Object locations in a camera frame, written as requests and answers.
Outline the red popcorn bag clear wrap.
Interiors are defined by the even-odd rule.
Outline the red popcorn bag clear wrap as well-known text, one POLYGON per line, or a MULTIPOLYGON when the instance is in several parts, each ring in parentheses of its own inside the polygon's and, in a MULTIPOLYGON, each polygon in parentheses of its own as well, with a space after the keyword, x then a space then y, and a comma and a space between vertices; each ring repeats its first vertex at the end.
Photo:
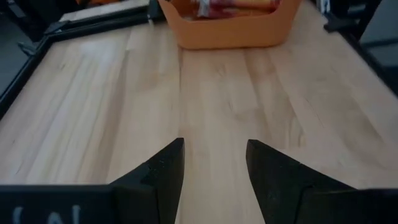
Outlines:
POLYGON ((199 18, 224 19, 273 13, 281 0, 191 0, 199 18))

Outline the small grey clamp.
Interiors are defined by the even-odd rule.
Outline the small grey clamp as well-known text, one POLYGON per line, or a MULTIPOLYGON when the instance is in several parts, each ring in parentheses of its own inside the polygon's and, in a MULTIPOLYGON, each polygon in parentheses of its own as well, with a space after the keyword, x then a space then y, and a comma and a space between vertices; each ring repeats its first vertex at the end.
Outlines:
POLYGON ((17 46, 28 57, 34 56, 36 54, 36 48, 24 42, 18 42, 17 46))

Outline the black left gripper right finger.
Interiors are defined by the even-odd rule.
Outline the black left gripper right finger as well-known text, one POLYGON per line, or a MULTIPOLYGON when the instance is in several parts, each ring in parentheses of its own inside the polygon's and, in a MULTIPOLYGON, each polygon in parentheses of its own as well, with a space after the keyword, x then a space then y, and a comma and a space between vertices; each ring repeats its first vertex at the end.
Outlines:
POLYGON ((294 224, 306 192, 353 189, 255 139, 247 143, 246 164, 266 224, 294 224))

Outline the orange plastic basket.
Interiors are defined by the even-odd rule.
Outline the orange plastic basket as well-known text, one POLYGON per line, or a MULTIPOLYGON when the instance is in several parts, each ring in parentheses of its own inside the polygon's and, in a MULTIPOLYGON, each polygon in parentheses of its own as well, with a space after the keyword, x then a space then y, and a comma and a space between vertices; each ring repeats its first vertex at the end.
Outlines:
POLYGON ((270 47, 283 43, 302 0, 281 0, 270 14, 189 21, 190 0, 158 0, 179 46, 190 50, 270 47))

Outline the black table edge frame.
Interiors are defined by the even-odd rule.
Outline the black table edge frame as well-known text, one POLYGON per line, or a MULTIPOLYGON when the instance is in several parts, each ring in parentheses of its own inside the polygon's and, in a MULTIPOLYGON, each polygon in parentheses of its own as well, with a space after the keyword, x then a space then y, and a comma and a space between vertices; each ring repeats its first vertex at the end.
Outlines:
MULTIPOLYGON (((323 28, 338 32, 398 96, 398 0, 310 0, 326 17, 323 28)), ((195 21, 196 9, 184 19, 195 21)), ((8 86, 0 91, 0 119, 56 42, 115 29, 166 21, 158 0, 147 6, 76 21, 55 21, 40 32, 36 54, 27 57, 8 86)))

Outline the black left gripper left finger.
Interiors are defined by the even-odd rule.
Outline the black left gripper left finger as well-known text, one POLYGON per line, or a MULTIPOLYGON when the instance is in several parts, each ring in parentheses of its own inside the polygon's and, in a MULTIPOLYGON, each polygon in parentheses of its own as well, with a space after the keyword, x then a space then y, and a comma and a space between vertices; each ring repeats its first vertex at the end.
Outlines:
POLYGON ((184 168, 184 138, 176 138, 113 181, 118 224, 175 224, 184 168))

